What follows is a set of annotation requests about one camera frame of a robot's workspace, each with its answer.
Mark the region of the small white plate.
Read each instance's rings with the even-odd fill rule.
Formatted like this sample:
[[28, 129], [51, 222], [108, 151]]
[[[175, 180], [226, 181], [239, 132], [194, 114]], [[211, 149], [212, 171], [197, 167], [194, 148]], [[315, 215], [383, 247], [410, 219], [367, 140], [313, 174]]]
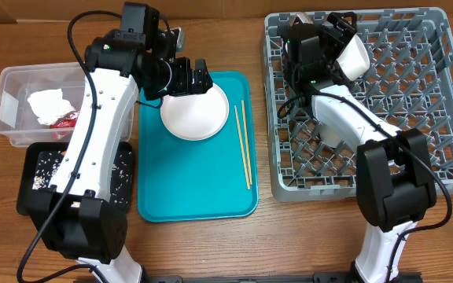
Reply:
[[358, 35], [352, 37], [334, 64], [351, 81], [358, 79], [369, 69], [370, 58]]

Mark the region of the white rice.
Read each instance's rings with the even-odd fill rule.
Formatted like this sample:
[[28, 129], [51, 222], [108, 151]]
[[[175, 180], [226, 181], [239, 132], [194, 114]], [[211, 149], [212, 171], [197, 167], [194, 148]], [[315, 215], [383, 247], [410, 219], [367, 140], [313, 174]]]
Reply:
[[[32, 189], [46, 188], [57, 172], [65, 151], [43, 151], [35, 167]], [[111, 173], [110, 202], [128, 211], [134, 172], [134, 155], [130, 149], [120, 150], [114, 159]]]

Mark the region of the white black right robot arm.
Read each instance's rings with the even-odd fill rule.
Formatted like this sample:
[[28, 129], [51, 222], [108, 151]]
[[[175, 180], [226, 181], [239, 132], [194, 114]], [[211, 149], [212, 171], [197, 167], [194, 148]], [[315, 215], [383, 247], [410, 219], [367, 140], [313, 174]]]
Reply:
[[398, 264], [408, 237], [447, 188], [433, 171], [425, 135], [376, 116], [352, 95], [352, 83], [370, 67], [353, 12], [332, 12], [323, 24], [296, 14], [282, 33], [283, 72], [292, 91], [279, 118], [302, 108], [323, 124], [322, 141], [355, 153], [356, 201], [366, 233], [341, 282], [420, 282]]

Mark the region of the large white plate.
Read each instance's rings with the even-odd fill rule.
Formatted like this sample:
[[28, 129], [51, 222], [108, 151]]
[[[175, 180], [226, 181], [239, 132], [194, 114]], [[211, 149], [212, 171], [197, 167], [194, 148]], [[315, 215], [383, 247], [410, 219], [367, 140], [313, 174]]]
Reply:
[[227, 96], [215, 83], [204, 94], [168, 96], [160, 108], [160, 118], [166, 129], [187, 141], [205, 140], [217, 134], [229, 114]]

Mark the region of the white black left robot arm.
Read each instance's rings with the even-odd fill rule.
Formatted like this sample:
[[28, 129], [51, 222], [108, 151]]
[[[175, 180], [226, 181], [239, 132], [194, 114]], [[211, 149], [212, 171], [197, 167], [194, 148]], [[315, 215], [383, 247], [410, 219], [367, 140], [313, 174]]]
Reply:
[[101, 282], [146, 282], [125, 240], [127, 215], [111, 202], [111, 174], [122, 126], [139, 96], [204, 94], [212, 78], [203, 59], [178, 57], [179, 33], [152, 6], [126, 2], [120, 26], [97, 37], [76, 60], [86, 87], [65, 156], [50, 184], [26, 199], [35, 243], [61, 253]]

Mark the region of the white cup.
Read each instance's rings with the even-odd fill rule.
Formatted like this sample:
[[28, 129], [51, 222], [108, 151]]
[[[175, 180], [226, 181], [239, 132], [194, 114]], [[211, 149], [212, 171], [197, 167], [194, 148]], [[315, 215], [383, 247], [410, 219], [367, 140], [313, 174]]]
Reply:
[[330, 148], [336, 148], [342, 142], [340, 135], [325, 123], [322, 124], [319, 134], [322, 142]]

